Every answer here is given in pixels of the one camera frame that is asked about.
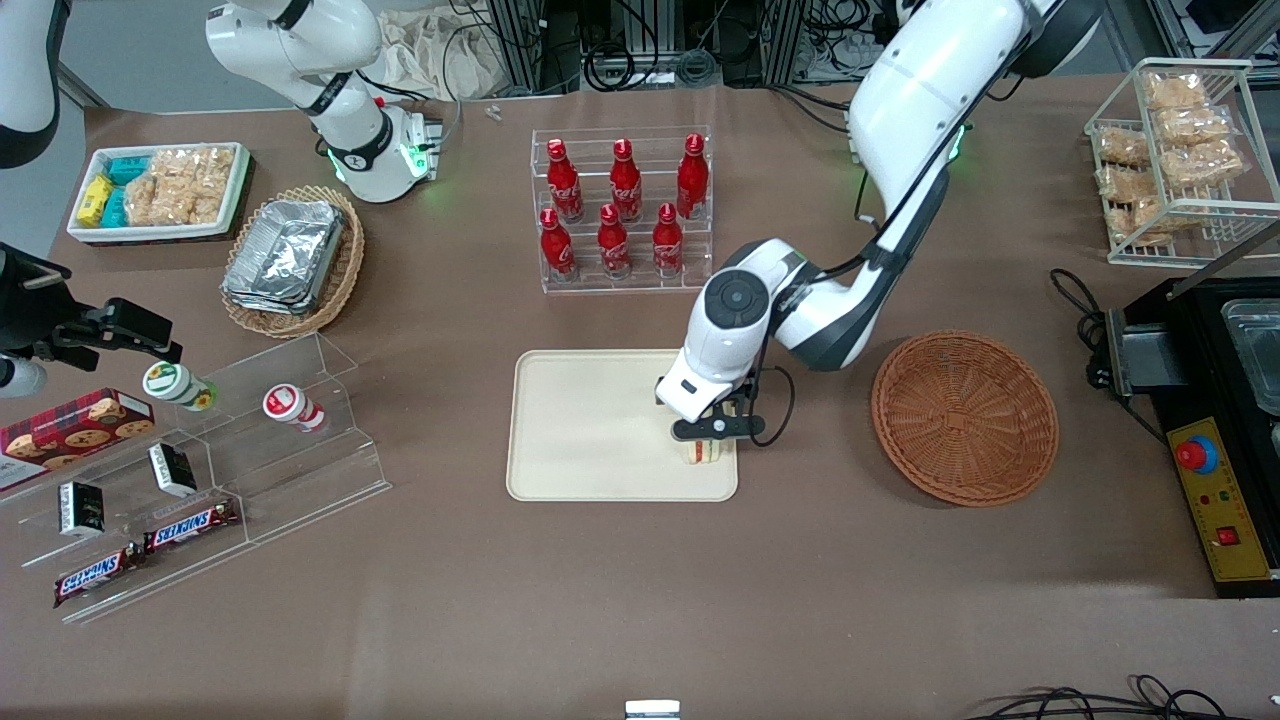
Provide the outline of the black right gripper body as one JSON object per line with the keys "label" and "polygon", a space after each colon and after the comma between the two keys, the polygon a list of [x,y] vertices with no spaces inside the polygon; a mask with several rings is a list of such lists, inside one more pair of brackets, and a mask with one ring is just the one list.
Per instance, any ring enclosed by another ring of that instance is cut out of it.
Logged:
{"label": "black right gripper body", "polygon": [[78,336],[58,336],[60,327],[79,325],[97,310],[74,299],[67,286],[70,272],[8,243],[1,249],[1,350],[19,359],[97,366],[99,352],[82,346]]}

